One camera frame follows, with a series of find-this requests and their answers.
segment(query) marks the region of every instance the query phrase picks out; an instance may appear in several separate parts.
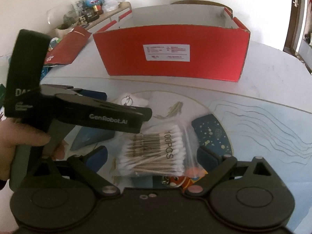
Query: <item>chair backrest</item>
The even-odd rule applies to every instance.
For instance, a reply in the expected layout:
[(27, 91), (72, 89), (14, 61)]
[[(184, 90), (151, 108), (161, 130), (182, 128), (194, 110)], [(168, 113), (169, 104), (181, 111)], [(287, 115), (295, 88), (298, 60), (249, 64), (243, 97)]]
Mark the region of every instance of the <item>chair backrest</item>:
[(233, 13), (233, 10), (221, 3), (217, 3), (217, 2), (210, 2), (210, 1), (201, 1), (201, 0), (182, 0), (182, 1), (177, 1), (177, 2), (173, 2), (172, 4), (203, 4), (203, 5), (215, 5), (215, 6), (220, 6), (220, 7), (226, 7), (229, 9), (229, 11), (231, 11), (231, 13)]

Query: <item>red packaging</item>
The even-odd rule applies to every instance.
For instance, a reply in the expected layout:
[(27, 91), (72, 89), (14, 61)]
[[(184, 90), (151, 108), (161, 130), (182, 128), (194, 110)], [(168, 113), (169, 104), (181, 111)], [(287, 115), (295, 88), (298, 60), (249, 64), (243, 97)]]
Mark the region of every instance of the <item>red packaging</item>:
[(90, 36), (90, 32), (81, 26), (76, 26), (52, 51), (47, 53), (44, 64), (48, 66), (71, 64)]
[(134, 9), (120, 29), (93, 37), (109, 75), (237, 82), (250, 31), (227, 8), (177, 4)]

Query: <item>barcode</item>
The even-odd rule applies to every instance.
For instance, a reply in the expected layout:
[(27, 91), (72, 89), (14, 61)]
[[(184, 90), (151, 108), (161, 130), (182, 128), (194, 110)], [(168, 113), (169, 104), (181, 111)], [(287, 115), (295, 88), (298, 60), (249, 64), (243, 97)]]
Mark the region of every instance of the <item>barcode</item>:
[(155, 153), (160, 152), (160, 135), (159, 134), (139, 134), (133, 139), (133, 157), (160, 156)]

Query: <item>door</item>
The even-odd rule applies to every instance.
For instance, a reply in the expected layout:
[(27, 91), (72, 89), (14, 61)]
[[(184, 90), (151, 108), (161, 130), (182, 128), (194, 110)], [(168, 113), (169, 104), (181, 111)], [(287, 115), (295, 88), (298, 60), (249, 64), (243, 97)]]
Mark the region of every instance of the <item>door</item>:
[(300, 13), (300, 1), (301, 0), (292, 0), (291, 2), (291, 17), (289, 21), (288, 33), (285, 42), (285, 51), (293, 52), (292, 50), (292, 43), (295, 38), (295, 33), (297, 32), (298, 28), (298, 21), (299, 21), (299, 13)]

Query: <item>red bag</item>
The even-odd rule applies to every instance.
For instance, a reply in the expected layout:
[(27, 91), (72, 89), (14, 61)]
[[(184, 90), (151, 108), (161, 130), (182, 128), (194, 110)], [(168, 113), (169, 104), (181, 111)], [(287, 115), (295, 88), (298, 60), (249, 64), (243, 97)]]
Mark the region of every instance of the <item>red bag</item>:
[(47, 53), (44, 64), (48, 66), (71, 64), (90, 36), (90, 32), (81, 26), (76, 26), (52, 51)]

